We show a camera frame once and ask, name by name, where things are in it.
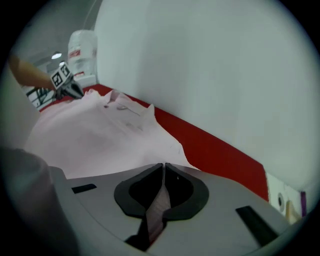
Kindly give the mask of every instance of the fabric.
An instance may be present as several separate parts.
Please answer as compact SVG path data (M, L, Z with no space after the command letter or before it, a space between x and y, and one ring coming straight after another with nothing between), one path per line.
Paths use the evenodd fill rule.
M95 90L43 111L25 148L67 179L122 172L156 163L190 165L182 145L143 107L115 90Z
M163 172L162 186L149 209L145 212L149 242L151 244L158 238L164 229L162 217L164 212L170 208L170 196L165 186L165 173Z
M90 89L98 91L100 95L106 95L112 91L112 88L102 84L95 84L83 90L87 92ZM130 95L128 97L145 108L150 106L149 103L138 98ZM62 100L56 100L45 109L70 99L67 96ZM261 163L214 135L162 109L156 107L154 115L156 121L181 143L185 156L193 166L203 172L236 181L267 202L269 201L266 172Z

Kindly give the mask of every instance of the purple object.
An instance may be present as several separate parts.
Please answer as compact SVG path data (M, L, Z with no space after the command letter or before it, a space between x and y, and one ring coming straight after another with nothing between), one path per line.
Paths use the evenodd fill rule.
M301 209L302 209L302 217L307 215L307 198L306 198L306 192L301 191L300 192L301 197Z

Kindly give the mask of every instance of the ceiling light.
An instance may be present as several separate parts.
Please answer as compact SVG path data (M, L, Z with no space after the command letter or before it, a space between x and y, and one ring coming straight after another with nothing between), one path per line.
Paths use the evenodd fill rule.
M61 55L62 55L61 52L56 51L56 52L52 55L51 59L53 59L53 60L54 60L54 59L58 59L58 58L61 57Z

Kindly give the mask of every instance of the black slot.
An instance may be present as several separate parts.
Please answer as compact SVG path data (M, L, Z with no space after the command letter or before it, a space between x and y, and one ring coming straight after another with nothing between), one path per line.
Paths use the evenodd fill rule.
M250 206L235 209L261 247L278 237L271 227Z
M150 246L146 216L143 217L138 233L130 236L125 242L141 251L146 251Z
M162 165L159 165L158 169L133 183L129 188L129 195L148 210L161 188L162 176Z
M81 192L85 192L88 190L93 190L95 189L97 186L94 184L87 184L87 185L83 185L83 186L75 186L72 188L73 193L78 194Z
M163 213L163 224L191 219L209 199L209 190L202 180L170 163L165 164L165 187L170 196L171 209Z

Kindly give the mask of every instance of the black and white tag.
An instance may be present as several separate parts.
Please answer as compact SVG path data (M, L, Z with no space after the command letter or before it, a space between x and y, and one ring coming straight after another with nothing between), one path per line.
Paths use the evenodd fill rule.
M66 82L70 74L71 72L67 64L63 64L51 75L51 82L53 83L56 90Z

